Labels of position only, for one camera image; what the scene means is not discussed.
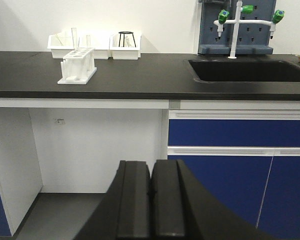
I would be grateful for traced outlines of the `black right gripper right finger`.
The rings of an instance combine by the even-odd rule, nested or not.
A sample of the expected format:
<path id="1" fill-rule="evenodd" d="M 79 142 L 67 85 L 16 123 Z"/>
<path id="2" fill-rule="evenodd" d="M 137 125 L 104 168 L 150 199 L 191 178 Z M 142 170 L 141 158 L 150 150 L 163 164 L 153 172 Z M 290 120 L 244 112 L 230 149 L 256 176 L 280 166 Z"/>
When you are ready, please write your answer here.
<path id="1" fill-rule="evenodd" d="M 155 238 L 184 238 L 186 226 L 177 162 L 157 160 L 151 178 Z"/>

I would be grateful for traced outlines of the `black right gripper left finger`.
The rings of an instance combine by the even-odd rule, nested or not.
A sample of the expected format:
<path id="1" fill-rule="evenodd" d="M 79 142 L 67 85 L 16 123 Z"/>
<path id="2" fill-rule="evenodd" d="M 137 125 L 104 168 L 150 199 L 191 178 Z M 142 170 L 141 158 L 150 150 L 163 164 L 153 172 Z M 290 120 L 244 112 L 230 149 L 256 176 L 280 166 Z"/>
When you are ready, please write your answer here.
<path id="1" fill-rule="evenodd" d="M 150 238 L 150 173 L 146 162 L 127 161 L 116 237 Z"/>

